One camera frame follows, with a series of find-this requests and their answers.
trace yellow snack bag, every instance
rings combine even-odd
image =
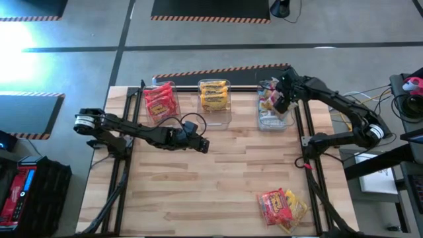
[[[221,93],[219,95],[201,95],[201,105],[204,110],[225,110],[227,104],[227,93]]]
[[[226,85],[226,81],[224,80],[216,80],[216,81],[207,81],[200,83],[200,89],[203,91],[204,89],[221,89]]]
[[[223,93],[227,93],[227,87],[222,87],[221,89],[204,89],[201,90],[202,95],[220,95]]]
[[[285,197],[286,202],[288,203],[288,206],[291,210],[293,220],[283,222],[278,225],[288,234],[291,234],[295,230],[295,228],[297,228],[299,222],[301,221],[301,219],[303,219],[309,208],[307,207],[305,202],[296,197],[295,194],[289,189],[285,191]]]

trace floor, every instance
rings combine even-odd
[[[292,2],[294,19],[299,0]],[[70,164],[74,174],[56,235],[75,231],[93,154],[85,144],[89,138],[72,130],[74,114],[102,108],[109,85],[265,63],[290,63],[341,93],[387,85],[390,75],[422,67],[423,12],[414,4],[419,2],[303,0],[297,24],[275,18],[271,24],[233,24],[150,21],[153,0],[69,0],[61,21],[0,23],[0,35],[7,36],[0,38],[0,90],[66,94],[51,138],[34,142],[49,158]],[[389,102],[382,104],[382,117],[393,132],[403,133]],[[334,127],[346,129],[339,122]],[[400,144],[397,139],[378,149]],[[34,153],[25,141],[18,151]],[[389,223],[398,224],[394,206],[354,201],[354,208],[367,234],[418,237],[415,226],[411,234],[385,231]]]

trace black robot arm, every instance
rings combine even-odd
[[[94,136],[96,140],[89,141],[88,144],[104,144],[115,157],[125,156],[128,142],[122,137],[113,136],[110,131],[144,139],[149,145],[170,151],[195,149],[207,153],[209,147],[209,141],[196,133],[198,126],[192,122],[185,122],[183,128],[150,128],[123,120],[114,114],[107,114],[101,109],[81,109],[73,129],[78,134]]]
[[[316,158],[335,145],[356,144],[369,149],[376,146],[382,138],[391,135],[382,118],[374,111],[330,90],[316,77],[300,77],[292,67],[280,76],[276,90],[280,93],[279,99],[274,103],[278,112],[286,112],[290,104],[298,100],[319,100],[345,114],[351,121],[352,132],[334,135],[317,133],[313,136],[305,149],[305,155],[309,158]]]

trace wooden tabletop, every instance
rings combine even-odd
[[[126,91],[127,87],[111,87],[105,111],[122,116]],[[178,98],[183,114],[196,112],[196,93],[179,93]],[[231,94],[232,121],[227,130],[205,133],[210,140],[208,154],[164,151],[137,139],[121,235],[287,235],[277,226],[266,227],[256,195],[291,189],[311,206],[305,172],[293,165],[301,156],[297,126],[293,124],[284,132],[259,131],[256,100],[256,93]],[[309,104],[315,131],[333,134],[327,106],[318,101]],[[197,122],[195,116],[188,120]],[[146,122],[144,109],[139,122]],[[307,134],[307,125],[303,125]],[[327,153],[339,156],[337,149]],[[96,151],[93,162],[105,156],[106,150]],[[341,163],[327,156],[321,161],[330,201],[348,225],[358,230]],[[112,165],[113,159],[109,159],[91,170],[77,231],[84,230],[104,206]],[[319,211],[326,230],[322,205]],[[315,234],[310,210],[292,235]]]

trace black metal frame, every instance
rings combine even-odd
[[[233,92],[255,92],[257,90],[257,88],[256,87],[236,87],[236,88],[231,89],[231,90]],[[195,93],[195,92],[197,92],[197,88],[195,88],[195,87],[178,87],[178,91],[187,92],[187,93]],[[139,114],[139,106],[141,104],[141,94],[142,94],[141,88],[138,88],[138,87],[128,88],[128,92],[127,92],[127,95],[126,95],[124,114],[123,114],[123,117],[122,117],[123,119],[128,119],[129,109],[130,109],[130,105],[131,105],[131,99],[132,99],[133,96],[136,95],[137,98],[136,98],[136,102],[135,102],[133,122],[137,122],[137,118],[138,118],[138,114]],[[304,111],[305,111],[307,126],[309,128],[309,135],[313,136],[315,134],[315,131],[314,131],[314,127],[313,127],[313,121],[312,121],[312,118],[311,118],[311,112],[310,112],[308,102],[304,102]],[[297,121],[298,135],[299,135],[299,138],[301,140],[301,138],[303,136],[305,136],[304,127],[303,127],[302,119],[301,119],[301,113],[300,113],[300,110],[299,110],[298,107],[295,108],[294,112],[295,112],[295,119]],[[300,143],[300,145],[301,145],[301,151],[304,154],[304,147],[303,147],[302,143]],[[128,174],[126,176],[126,180],[124,181],[124,187],[121,190],[121,192],[119,193],[118,210],[117,210],[117,213],[116,213],[116,221],[115,221],[115,224],[114,224],[114,231],[110,232],[108,230],[109,221],[110,221],[110,210],[112,208],[114,201],[112,201],[110,204],[109,204],[109,201],[108,201],[108,203],[106,205],[109,205],[109,207],[107,209],[107,214],[102,221],[102,227],[101,227],[100,233],[77,233],[77,234],[75,234],[74,236],[71,236],[71,237],[87,237],[87,238],[89,238],[89,237],[119,237],[120,236],[120,228],[121,228],[121,224],[122,224],[122,216],[123,216],[125,196],[126,196],[126,187],[128,185],[129,169],[130,169],[131,160],[132,160],[132,149],[133,149],[133,146],[130,148],[130,155],[131,156],[129,156],[129,158],[127,158],[125,160],[125,167],[124,168],[128,172]],[[120,160],[115,159],[114,164],[113,164],[112,175],[111,175],[111,178],[110,178],[110,187],[109,187],[109,190],[108,190],[108,199],[111,197],[111,195],[115,191],[119,166],[120,166]],[[327,193],[327,188],[326,188],[326,183],[325,183],[325,176],[323,174],[323,168],[322,168],[321,162],[318,159],[316,160],[316,172],[317,172],[317,177],[319,179],[319,186],[322,188],[324,195],[327,197],[328,193]],[[308,170],[308,169],[305,169],[305,176],[307,176],[307,174],[310,174],[312,176],[311,171]],[[312,235],[312,236],[321,236],[323,234],[323,228],[322,228],[321,218],[320,218],[320,213],[319,213],[319,205],[317,203],[316,194],[311,189],[310,181],[308,179],[307,179],[307,184],[308,184],[308,187],[309,187],[311,209],[313,211],[313,219],[314,219],[315,229],[316,229],[316,234]],[[331,218],[327,209],[324,209],[324,210],[325,210],[325,215],[326,215],[326,221],[328,223],[328,228],[331,229],[333,227],[333,219]]]

